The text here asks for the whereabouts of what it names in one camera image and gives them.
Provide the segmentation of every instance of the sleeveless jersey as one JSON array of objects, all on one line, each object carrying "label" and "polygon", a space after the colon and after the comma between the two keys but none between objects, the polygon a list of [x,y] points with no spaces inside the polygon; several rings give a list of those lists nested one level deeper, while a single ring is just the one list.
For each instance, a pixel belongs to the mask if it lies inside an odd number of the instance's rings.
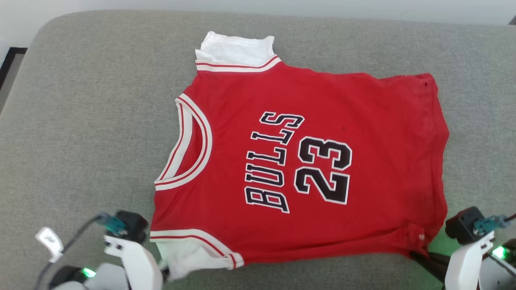
[{"label": "sleeveless jersey", "polygon": [[[291,67],[271,53],[272,39],[208,33],[198,74],[175,100],[180,137],[155,182],[151,225],[172,279],[257,262],[426,253],[447,211],[448,130],[433,77]],[[252,65],[220,61],[218,45],[228,43],[226,53],[244,47]]]}]

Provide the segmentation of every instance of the white and red trim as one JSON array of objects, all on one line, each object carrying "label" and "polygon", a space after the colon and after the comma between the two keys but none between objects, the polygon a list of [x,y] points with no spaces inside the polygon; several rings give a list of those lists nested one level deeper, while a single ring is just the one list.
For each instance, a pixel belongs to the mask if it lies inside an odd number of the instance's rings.
[{"label": "white and red trim", "polygon": [[244,258],[242,255],[233,252],[221,241],[204,231],[197,229],[151,231],[151,242],[165,243],[168,241],[178,240],[202,244],[202,246],[209,250],[214,256],[224,259],[228,265],[228,269],[235,269],[244,265]]},{"label": "white and red trim", "polygon": [[242,66],[239,64],[228,64],[228,63],[208,63],[205,61],[196,60],[198,71],[210,71],[210,72],[264,72],[270,70],[272,67],[281,62],[281,59],[277,55],[273,55],[270,59],[265,61],[260,66]]},{"label": "white and red trim", "polygon": [[[154,182],[156,191],[175,188],[193,180],[206,166],[212,151],[213,137],[208,119],[199,107],[185,94],[181,94],[175,102],[178,105],[180,137],[170,153],[169,160],[158,180]],[[192,117],[197,121],[202,135],[202,147],[196,162],[181,175],[175,176],[184,154],[190,144],[192,135]]]}]

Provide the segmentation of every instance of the cable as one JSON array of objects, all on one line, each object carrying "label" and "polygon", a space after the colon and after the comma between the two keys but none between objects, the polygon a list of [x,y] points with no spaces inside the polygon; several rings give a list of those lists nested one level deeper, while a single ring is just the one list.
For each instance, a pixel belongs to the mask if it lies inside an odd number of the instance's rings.
[{"label": "cable", "polygon": [[513,220],[513,219],[515,219],[515,218],[516,218],[516,214],[513,214],[512,216],[510,216],[510,217],[508,217],[508,218],[504,219],[504,222],[512,221],[512,220]]},{"label": "cable", "polygon": [[[83,224],[83,226],[75,233],[75,235],[73,236],[73,238],[63,247],[63,250],[61,251],[61,254],[64,254],[66,253],[66,251],[68,251],[68,249],[77,241],[77,239],[84,233],[84,231],[94,222],[96,222],[97,220],[101,219],[102,216],[101,215],[97,215],[91,219],[89,219],[87,222],[85,222]],[[39,273],[38,275],[38,279],[36,280],[36,284],[34,285],[34,288],[33,290],[38,290],[40,284],[41,284],[41,281],[43,280],[43,277],[45,276],[46,272],[48,272],[48,270],[50,269],[50,266],[52,266],[52,262],[49,262],[42,270],[41,272]]]}]

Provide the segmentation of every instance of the robotic arm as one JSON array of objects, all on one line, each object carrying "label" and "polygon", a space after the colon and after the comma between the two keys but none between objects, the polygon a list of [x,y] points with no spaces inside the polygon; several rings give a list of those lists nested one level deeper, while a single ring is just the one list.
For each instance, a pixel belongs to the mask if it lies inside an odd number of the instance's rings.
[{"label": "robotic arm", "polygon": [[516,239],[490,253],[494,230],[506,228],[516,215],[485,218],[476,207],[446,221],[445,232],[460,249],[451,256],[411,253],[411,257],[444,284],[447,290],[516,290]]},{"label": "robotic arm", "polygon": [[[106,227],[104,252],[119,257],[123,266],[103,263],[95,271],[64,266],[54,275],[50,289],[161,290],[167,271],[161,272],[152,254],[141,245],[146,238],[147,221],[138,214],[119,211],[116,216],[102,213],[96,222]],[[43,228],[36,238],[51,251],[50,262],[58,261],[66,248],[59,237]]]}]

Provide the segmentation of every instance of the gray cushion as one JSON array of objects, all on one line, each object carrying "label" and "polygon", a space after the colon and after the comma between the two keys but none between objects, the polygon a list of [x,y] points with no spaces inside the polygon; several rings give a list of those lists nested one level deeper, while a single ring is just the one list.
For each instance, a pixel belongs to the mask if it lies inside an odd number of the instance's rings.
[{"label": "gray cushion", "polygon": [[[68,241],[100,210],[124,209],[151,219],[153,180],[178,137],[173,100],[195,76],[194,49],[209,30],[247,38],[274,35],[275,52],[291,66],[376,77],[432,73],[450,130],[443,176],[448,215],[472,205],[485,215],[516,211],[516,27],[81,12],[41,29],[0,115],[1,288],[34,283],[50,256],[34,239],[42,226]],[[515,230],[498,231],[498,243]],[[101,227],[92,227],[60,264],[95,268],[117,262],[103,253],[102,235]],[[157,256],[153,244],[146,246]],[[458,247],[442,233],[430,249],[451,254]],[[200,271],[174,285],[439,287],[416,262],[388,254]]]}]

